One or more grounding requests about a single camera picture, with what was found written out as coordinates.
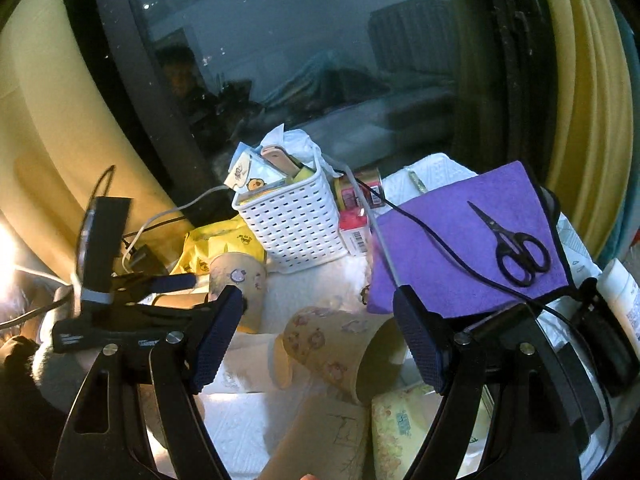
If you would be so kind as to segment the yellow curtain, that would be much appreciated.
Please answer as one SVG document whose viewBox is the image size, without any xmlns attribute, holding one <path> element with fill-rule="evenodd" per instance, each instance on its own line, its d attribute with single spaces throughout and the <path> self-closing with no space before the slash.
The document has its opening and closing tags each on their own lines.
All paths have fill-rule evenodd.
<svg viewBox="0 0 640 480">
<path fill-rule="evenodd" d="M 610 0 L 547 0 L 558 100 L 546 177 L 593 256 L 623 206 L 631 167 L 631 83 Z"/>
</svg>

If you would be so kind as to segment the brown paper cup pig print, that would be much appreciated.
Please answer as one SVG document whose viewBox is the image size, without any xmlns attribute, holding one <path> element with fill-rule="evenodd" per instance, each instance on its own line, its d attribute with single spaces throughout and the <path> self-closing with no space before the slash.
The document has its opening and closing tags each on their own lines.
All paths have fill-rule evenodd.
<svg viewBox="0 0 640 480">
<path fill-rule="evenodd" d="M 306 307 L 282 338 L 291 358 L 362 405 L 393 387 L 407 351 L 392 316 L 366 311 Z"/>
</svg>

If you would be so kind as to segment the brown cartoon paper cup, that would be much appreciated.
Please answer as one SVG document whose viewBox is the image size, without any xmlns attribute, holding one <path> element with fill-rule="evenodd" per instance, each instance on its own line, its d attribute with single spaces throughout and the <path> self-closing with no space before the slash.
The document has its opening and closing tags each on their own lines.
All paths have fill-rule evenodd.
<svg viewBox="0 0 640 480">
<path fill-rule="evenodd" d="M 216 300 L 226 286 L 235 286 L 246 304 L 239 330 L 256 334 L 262 322 L 266 281 L 267 271 L 261 261 L 244 252 L 225 252 L 209 265 L 208 299 Z"/>
</svg>

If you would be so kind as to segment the yellow plastic bag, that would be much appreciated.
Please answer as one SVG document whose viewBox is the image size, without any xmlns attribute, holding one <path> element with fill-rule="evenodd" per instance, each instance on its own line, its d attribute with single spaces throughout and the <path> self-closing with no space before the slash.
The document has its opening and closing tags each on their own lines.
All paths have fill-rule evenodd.
<svg viewBox="0 0 640 480">
<path fill-rule="evenodd" d="M 214 259 L 227 252 L 240 252 L 259 262 L 266 261 L 265 249 L 237 214 L 229 220 L 200 226 L 186 234 L 182 253 L 170 274 L 209 274 L 209 266 Z"/>
</svg>

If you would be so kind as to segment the red white small carton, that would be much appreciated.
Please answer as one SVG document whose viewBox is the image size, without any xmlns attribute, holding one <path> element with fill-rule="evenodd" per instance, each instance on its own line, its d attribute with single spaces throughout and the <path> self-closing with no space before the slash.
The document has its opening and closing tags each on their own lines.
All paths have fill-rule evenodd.
<svg viewBox="0 0 640 480">
<path fill-rule="evenodd" d="M 341 211 L 338 227 L 341 239 L 352 256 L 362 256 L 369 251 L 370 230 L 363 208 Z"/>
</svg>

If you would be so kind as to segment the purple cloth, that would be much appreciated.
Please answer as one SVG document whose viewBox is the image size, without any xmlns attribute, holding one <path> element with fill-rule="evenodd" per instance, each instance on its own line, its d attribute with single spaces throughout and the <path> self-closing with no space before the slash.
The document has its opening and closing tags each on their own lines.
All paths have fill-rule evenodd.
<svg viewBox="0 0 640 480">
<path fill-rule="evenodd" d="M 393 310 L 395 284 L 410 285 L 427 310 L 444 318 L 489 312 L 515 297 L 473 278 L 478 272 L 501 286 L 495 235 L 480 220 L 484 212 L 512 232 L 536 237 L 548 250 L 550 268 L 536 275 L 521 294 L 553 301 L 574 286 L 555 225 L 547 216 L 541 189 L 521 162 L 435 188 L 378 217 L 388 252 L 373 259 L 367 308 Z"/>
</svg>

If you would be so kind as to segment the yellow tissue pack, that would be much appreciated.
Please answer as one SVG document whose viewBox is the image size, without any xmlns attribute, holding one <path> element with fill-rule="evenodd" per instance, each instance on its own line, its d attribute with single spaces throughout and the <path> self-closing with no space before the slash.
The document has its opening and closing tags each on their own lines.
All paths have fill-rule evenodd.
<svg viewBox="0 0 640 480">
<path fill-rule="evenodd" d="M 371 434 L 376 478 L 402 479 L 431 429 L 442 396 L 416 384 L 380 394 L 371 404 Z M 494 399 L 484 387 L 474 427 L 457 478 L 477 471 L 488 438 Z"/>
</svg>

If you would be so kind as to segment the white perforated plastic basket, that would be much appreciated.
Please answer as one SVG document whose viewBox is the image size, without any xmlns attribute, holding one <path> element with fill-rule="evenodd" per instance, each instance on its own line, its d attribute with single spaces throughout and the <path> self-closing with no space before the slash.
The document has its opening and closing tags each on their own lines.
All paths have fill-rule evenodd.
<svg viewBox="0 0 640 480">
<path fill-rule="evenodd" d="M 232 208 L 264 248 L 270 272 L 291 274 L 347 255 L 320 159 L 314 161 L 310 177 L 251 200 L 234 196 Z"/>
</svg>

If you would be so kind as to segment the black scissors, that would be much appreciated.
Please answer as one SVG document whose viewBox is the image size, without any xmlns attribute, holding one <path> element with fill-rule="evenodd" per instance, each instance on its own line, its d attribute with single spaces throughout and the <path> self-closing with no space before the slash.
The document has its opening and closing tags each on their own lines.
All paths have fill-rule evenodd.
<svg viewBox="0 0 640 480">
<path fill-rule="evenodd" d="M 513 285 L 529 287 L 538 274 L 550 270 L 551 257 L 546 245 L 532 234 L 504 228 L 479 206 L 468 205 L 496 238 L 496 261 L 501 274 Z"/>
</svg>

